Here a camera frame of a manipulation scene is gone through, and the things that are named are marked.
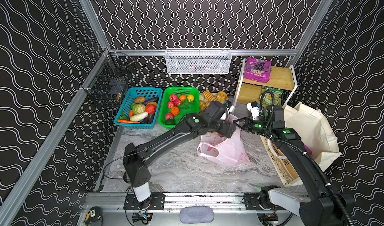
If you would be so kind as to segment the floral canvas tote bag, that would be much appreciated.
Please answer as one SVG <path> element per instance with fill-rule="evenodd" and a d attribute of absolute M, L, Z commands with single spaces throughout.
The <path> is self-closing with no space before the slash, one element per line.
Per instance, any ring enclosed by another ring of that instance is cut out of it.
<path fill-rule="evenodd" d="M 284 117 L 287 128 L 293 128 L 301 137 L 304 145 L 313 152 L 310 155 L 325 171 L 340 155 L 338 138 L 327 118 L 320 110 L 315 110 L 302 103 L 295 107 L 285 105 Z M 261 136 L 263 145 L 272 161 L 284 187 L 302 185 L 298 173 L 276 144 Z"/>

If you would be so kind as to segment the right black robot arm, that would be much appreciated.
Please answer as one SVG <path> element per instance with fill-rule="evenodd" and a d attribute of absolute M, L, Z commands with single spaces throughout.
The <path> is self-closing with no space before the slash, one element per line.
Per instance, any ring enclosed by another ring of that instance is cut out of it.
<path fill-rule="evenodd" d="M 300 135 L 293 128 L 287 128 L 284 109 L 275 105 L 260 108 L 257 120 L 251 116 L 234 120 L 240 129 L 263 136 L 276 145 L 291 163 L 302 180 L 309 197 L 308 202 L 299 197 L 268 197 L 273 205 L 280 206 L 301 218 L 306 226 L 351 226 L 350 211 L 353 197 L 337 192 L 320 166 L 306 150 Z"/>

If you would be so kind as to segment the pink peach plastic bag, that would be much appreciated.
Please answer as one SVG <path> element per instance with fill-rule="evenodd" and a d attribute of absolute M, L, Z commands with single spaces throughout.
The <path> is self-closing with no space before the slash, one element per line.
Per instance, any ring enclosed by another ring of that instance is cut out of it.
<path fill-rule="evenodd" d="M 200 157 L 222 166 L 238 166 L 251 161 L 241 139 L 241 130 L 236 128 L 230 138 L 217 132 L 206 133 L 201 137 L 197 148 Z"/>

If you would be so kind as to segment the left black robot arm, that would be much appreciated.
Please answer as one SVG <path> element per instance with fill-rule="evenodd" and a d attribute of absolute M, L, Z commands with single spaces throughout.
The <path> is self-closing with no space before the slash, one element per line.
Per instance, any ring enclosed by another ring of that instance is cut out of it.
<path fill-rule="evenodd" d="M 233 109 L 233 106 L 214 101 L 199 113 L 186 114 L 175 127 L 159 137 L 138 146 L 128 144 L 123 166 L 138 202 L 151 197 L 149 180 L 152 175 L 148 167 L 162 155 L 206 133 L 216 132 L 230 138 L 236 130 L 229 121 Z"/>

